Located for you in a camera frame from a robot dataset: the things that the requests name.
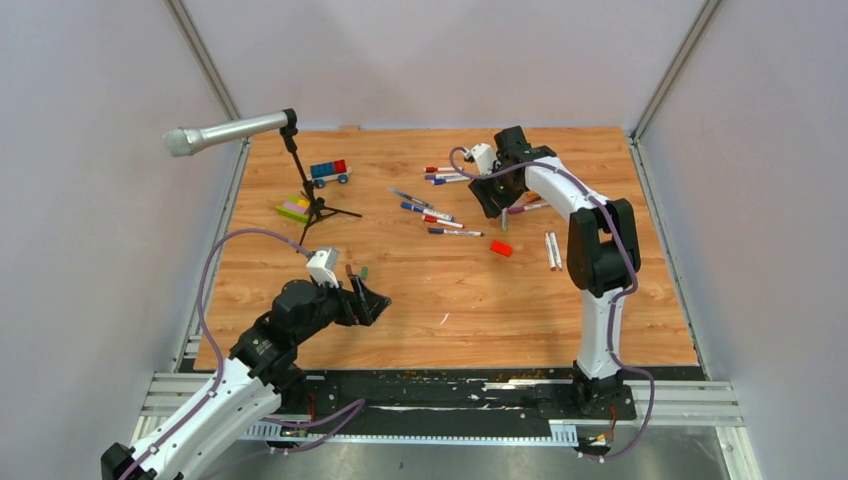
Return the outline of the dark blue cap marker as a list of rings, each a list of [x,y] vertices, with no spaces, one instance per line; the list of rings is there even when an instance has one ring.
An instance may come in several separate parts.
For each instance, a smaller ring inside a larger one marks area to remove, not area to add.
[[[452,236],[461,236],[461,237],[483,237],[484,233],[479,231],[470,231],[470,230],[457,230],[457,229],[444,229],[444,228],[436,228],[436,227],[428,227],[428,234],[432,235],[452,235]]]

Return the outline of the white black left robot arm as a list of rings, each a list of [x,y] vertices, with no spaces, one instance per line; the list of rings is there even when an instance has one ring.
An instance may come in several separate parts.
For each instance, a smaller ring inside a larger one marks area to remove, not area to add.
[[[104,479],[197,479],[249,427],[306,400],[301,344],[333,325],[370,326],[391,300],[358,275],[351,287],[315,280],[287,282],[269,311],[241,334],[212,377],[164,424],[132,446],[101,456]]]

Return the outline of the brown cap marker pen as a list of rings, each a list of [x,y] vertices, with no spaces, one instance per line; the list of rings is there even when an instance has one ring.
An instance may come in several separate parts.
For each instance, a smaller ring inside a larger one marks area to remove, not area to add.
[[[557,263],[556,263],[556,259],[555,259],[555,255],[554,255],[554,251],[553,251],[553,245],[552,245],[552,242],[551,242],[549,232],[544,233],[544,240],[545,240],[547,260],[548,260],[548,268],[549,268],[550,271],[556,271],[557,270]]]

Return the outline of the green cap marker pen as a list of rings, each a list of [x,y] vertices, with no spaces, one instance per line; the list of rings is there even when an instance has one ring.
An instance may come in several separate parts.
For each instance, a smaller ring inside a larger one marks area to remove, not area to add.
[[[561,257],[559,243],[558,243],[556,233],[551,231],[549,233],[549,236],[550,236],[552,254],[554,256],[557,268],[558,268],[559,271],[562,271],[563,270],[563,260],[562,260],[562,257]]]

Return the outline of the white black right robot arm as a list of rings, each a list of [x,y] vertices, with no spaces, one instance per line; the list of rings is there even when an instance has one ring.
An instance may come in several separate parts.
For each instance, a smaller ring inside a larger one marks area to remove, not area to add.
[[[624,299],[637,288],[641,265],[633,207],[597,193],[551,148],[532,146],[519,126],[494,140],[463,150],[464,161],[478,171],[469,188],[488,218],[532,191],[566,221],[565,265],[582,302],[569,401],[584,417],[623,415],[629,393],[616,351]]]

